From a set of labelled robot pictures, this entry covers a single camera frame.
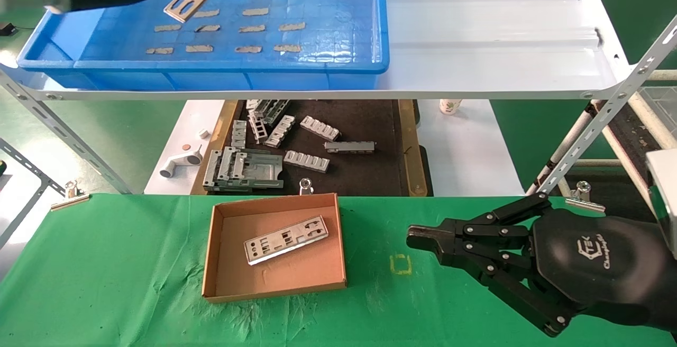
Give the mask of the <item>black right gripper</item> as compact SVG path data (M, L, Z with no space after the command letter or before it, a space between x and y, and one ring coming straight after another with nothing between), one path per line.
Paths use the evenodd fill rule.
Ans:
M617 216L543 215L551 209L547 194L534 194L471 220L411 225L406 243L433 253L443 267L464 270L549 337L568 327L574 311L674 333L675 258L658 225ZM540 215L532 224L538 272L574 311L561 296L523 285L536 281L532 258L479 243L522 243L530 235L522 223Z

